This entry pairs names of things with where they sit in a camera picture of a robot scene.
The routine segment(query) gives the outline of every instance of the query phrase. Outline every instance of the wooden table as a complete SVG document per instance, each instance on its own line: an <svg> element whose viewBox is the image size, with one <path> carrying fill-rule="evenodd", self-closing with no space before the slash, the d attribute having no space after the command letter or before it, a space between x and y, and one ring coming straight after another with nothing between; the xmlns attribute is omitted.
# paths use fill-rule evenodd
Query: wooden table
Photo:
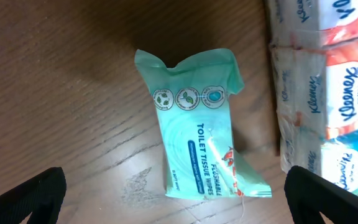
<svg viewBox="0 0 358 224"><path fill-rule="evenodd" d="M260 0L0 0L0 195L61 166L59 223L291 223L265 23ZM164 196L163 144L134 52L175 66L220 47L246 83L231 98L236 148L273 199Z"/></svg>

